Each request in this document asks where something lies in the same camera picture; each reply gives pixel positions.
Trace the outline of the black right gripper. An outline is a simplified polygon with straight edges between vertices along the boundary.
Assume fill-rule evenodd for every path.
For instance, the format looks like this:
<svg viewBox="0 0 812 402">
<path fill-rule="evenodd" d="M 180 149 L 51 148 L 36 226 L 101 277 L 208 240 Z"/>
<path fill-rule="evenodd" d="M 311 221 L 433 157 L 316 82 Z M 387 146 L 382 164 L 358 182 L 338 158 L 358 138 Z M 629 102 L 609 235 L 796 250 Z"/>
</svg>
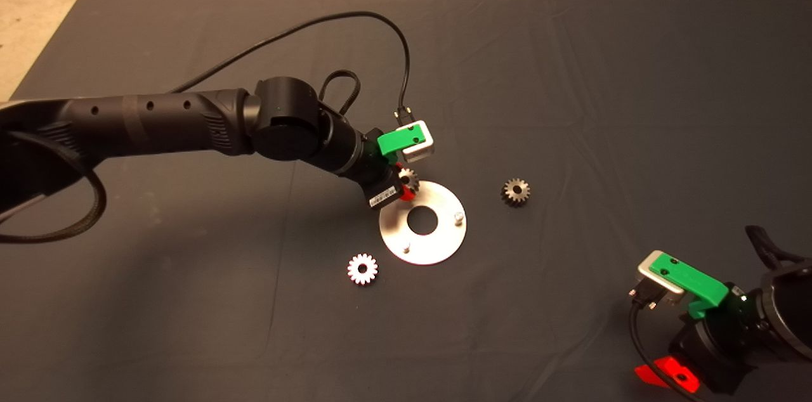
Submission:
<svg viewBox="0 0 812 402">
<path fill-rule="evenodd" d="M 670 341 L 673 357 L 664 356 L 653 363 L 690 394 L 699 390 L 701 382 L 713 393 L 734 394 L 743 378 L 768 364 L 768 348 L 763 342 L 768 330 L 762 329 L 767 324 L 762 301 L 723 301 L 708 309 L 702 319 L 687 316 Z M 645 384 L 668 387 L 647 365 L 638 366 L 634 372 Z"/>
</svg>

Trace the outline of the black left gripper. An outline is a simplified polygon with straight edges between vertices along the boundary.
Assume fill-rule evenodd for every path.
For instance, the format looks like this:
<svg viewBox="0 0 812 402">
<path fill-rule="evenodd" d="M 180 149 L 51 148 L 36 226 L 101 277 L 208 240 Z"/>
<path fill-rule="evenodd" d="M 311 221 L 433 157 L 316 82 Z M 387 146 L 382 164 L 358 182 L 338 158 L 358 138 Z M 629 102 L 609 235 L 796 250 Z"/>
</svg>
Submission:
<svg viewBox="0 0 812 402">
<path fill-rule="evenodd" d="M 359 153 L 353 161 L 353 181 L 360 186 L 363 197 L 371 209 L 382 209 L 397 200 L 408 200 L 408 188 L 403 187 L 400 177 L 406 173 L 401 162 L 391 165 L 382 155 L 378 137 L 380 129 L 372 129 L 362 134 Z"/>
</svg>

